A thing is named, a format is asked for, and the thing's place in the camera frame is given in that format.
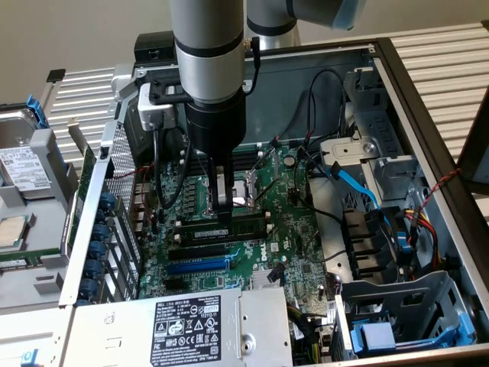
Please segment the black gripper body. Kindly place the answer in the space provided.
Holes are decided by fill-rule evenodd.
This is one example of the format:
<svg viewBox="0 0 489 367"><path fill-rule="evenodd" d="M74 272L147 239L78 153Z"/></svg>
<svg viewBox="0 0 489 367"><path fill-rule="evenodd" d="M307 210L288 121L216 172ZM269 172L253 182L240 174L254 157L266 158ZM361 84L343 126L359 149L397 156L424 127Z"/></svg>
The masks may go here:
<svg viewBox="0 0 489 367"><path fill-rule="evenodd" d="M187 128L193 146L209 156L229 156L246 134L246 96L237 91L216 104L185 104Z"/></svg>

